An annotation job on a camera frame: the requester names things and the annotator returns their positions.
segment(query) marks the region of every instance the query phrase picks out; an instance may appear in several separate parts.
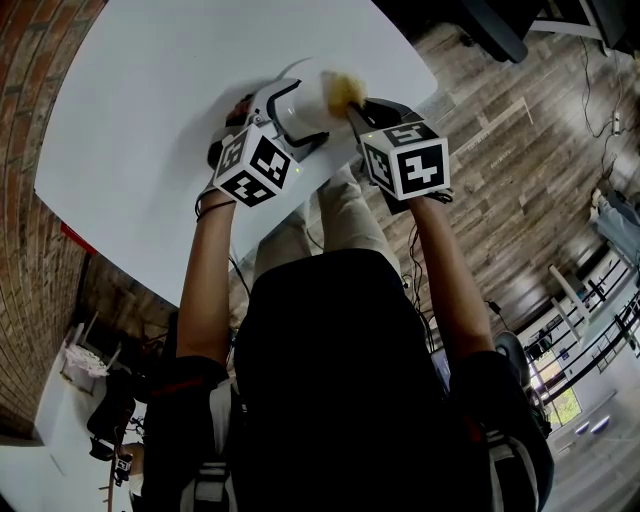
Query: brick wall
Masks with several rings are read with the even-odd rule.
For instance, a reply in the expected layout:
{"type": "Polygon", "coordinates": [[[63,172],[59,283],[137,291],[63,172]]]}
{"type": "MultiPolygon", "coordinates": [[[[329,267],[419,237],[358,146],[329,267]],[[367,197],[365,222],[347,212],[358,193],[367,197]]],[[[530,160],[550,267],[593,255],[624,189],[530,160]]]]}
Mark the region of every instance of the brick wall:
{"type": "Polygon", "coordinates": [[[33,193],[64,75],[103,0],[0,0],[0,434],[29,437],[84,252],[33,193]]]}
{"type": "Polygon", "coordinates": [[[177,311],[101,254],[91,256],[79,306],[78,316],[86,322],[97,311],[97,321],[109,326],[113,339],[126,334],[141,342],[166,333],[169,316],[177,311]]]}

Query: yellow object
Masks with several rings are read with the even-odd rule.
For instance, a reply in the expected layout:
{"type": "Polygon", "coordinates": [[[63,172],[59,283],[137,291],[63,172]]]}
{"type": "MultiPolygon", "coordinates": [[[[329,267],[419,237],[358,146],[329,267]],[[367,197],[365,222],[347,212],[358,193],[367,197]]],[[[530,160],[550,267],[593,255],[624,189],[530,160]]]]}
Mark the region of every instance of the yellow object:
{"type": "Polygon", "coordinates": [[[367,89],[362,80],[343,73],[332,73],[329,78],[329,112],[337,119],[347,119],[347,106],[355,103],[364,108],[367,89]]]}

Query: desk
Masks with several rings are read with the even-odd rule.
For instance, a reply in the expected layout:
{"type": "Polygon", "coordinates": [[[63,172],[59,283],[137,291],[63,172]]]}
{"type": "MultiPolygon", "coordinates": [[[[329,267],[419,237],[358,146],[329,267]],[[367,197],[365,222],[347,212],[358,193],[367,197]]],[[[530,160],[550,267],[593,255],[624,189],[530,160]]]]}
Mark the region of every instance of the desk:
{"type": "MultiPolygon", "coordinates": [[[[347,64],[370,96],[416,107],[437,83],[369,0],[111,0],[54,106],[38,196],[123,271],[179,304],[213,132],[247,92],[308,57],[347,64]]],[[[334,138],[292,191],[238,211],[241,259],[355,156],[334,138]]]]}

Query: black and white cube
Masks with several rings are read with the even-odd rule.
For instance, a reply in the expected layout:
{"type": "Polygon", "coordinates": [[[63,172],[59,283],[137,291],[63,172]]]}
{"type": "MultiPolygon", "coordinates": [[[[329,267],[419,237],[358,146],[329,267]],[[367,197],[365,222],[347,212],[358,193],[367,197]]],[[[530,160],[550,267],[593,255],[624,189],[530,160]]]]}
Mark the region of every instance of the black and white cube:
{"type": "Polygon", "coordinates": [[[302,171],[267,132],[250,125],[223,147],[213,184],[253,208],[286,192],[302,171]]]}
{"type": "Polygon", "coordinates": [[[447,139],[430,139],[431,133],[415,122],[363,135],[372,181],[400,201],[449,188],[447,139]]]}

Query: window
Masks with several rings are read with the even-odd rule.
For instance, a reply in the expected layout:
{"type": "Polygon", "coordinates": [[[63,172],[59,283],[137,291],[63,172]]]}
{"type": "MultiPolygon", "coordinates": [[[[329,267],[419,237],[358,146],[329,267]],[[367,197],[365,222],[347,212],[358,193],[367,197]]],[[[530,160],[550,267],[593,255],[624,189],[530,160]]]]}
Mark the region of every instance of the window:
{"type": "MultiPolygon", "coordinates": [[[[567,377],[558,361],[553,349],[535,362],[529,363],[531,385],[545,400],[549,394],[559,390],[567,382],[567,377]]],[[[582,412],[578,399],[572,388],[565,390],[559,397],[545,406],[551,429],[556,430],[575,418],[582,412]]]]}

